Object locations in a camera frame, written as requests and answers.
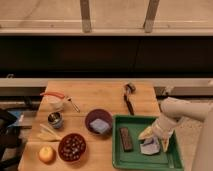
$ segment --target apple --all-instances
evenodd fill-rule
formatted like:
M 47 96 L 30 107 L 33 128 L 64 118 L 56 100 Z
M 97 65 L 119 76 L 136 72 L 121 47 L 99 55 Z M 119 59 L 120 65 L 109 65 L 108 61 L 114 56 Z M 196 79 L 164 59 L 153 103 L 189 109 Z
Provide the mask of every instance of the apple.
M 55 158 L 55 150 L 51 146 L 43 146 L 39 153 L 39 159 L 44 163 L 50 163 Z

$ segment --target chocolate bar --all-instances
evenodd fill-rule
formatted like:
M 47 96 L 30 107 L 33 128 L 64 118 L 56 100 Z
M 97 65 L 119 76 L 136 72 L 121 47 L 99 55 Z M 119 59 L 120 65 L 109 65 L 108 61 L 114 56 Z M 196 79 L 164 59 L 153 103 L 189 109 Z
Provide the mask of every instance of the chocolate bar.
M 131 139 L 131 136 L 130 136 L 128 128 L 127 127 L 122 127 L 119 130 L 120 130 L 123 150 L 125 152 L 132 151 L 133 150 L 132 139 Z

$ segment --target metal cup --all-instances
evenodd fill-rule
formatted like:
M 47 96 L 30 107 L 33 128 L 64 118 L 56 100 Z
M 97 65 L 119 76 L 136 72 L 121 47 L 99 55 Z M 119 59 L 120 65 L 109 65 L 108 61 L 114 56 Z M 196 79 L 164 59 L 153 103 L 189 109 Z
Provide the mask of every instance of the metal cup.
M 61 128 L 63 125 L 61 114 L 59 112 L 53 112 L 49 114 L 48 123 L 55 129 Z

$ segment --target small metal bowl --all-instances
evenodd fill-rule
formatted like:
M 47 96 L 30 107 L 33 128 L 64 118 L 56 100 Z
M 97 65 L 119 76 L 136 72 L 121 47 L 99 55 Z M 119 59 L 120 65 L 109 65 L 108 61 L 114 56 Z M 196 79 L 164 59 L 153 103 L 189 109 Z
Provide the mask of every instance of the small metal bowl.
M 103 134 L 95 131 L 91 126 L 90 126 L 90 123 L 95 121 L 96 119 L 101 119 L 103 121 L 105 121 L 106 123 L 109 124 L 109 129 L 107 132 L 104 132 Z M 85 118 L 85 125 L 86 125 L 86 128 L 96 134 L 96 135 L 106 135 L 106 134 L 109 134 L 112 132 L 112 115 L 107 112 L 106 110 L 104 109 L 94 109 L 92 111 L 90 111 L 86 118 Z
M 62 116 L 59 112 L 53 112 L 48 116 L 48 123 L 55 129 L 63 125 Z

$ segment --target wooden table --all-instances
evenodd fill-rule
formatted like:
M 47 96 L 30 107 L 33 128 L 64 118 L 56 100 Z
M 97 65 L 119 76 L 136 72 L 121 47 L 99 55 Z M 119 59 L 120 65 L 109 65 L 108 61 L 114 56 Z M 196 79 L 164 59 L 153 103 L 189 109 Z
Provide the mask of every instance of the wooden table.
M 46 91 L 65 93 L 73 98 L 74 103 L 80 108 L 77 113 L 71 104 L 65 103 L 62 112 L 64 127 L 56 130 L 60 136 L 76 132 L 83 135 L 87 142 L 87 151 L 83 160 L 79 163 L 68 164 L 57 155 L 55 162 L 50 165 L 39 161 L 37 154 L 43 145 L 51 145 L 56 151 L 59 142 L 43 142 L 36 137 L 39 133 L 39 124 L 48 125 L 47 116 L 52 111 L 51 106 L 43 99 L 32 126 L 32 130 L 26 144 L 22 159 L 19 164 L 20 171 L 112 171 L 117 170 L 112 165 L 112 139 L 101 138 L 91 134 L 84 125 L 87 113 L 96 108 L 102 108 L 115 114 L 129 114 L 123 100 L 123 80 L 116 81 L 50 81 Z M 133 82 L 136 86 L 135 94 L 130 96 L 135 113 L 137 115 L 158 116 L 160 111 L 155 97 L 153 86 L 150 83 L 140 81 Z

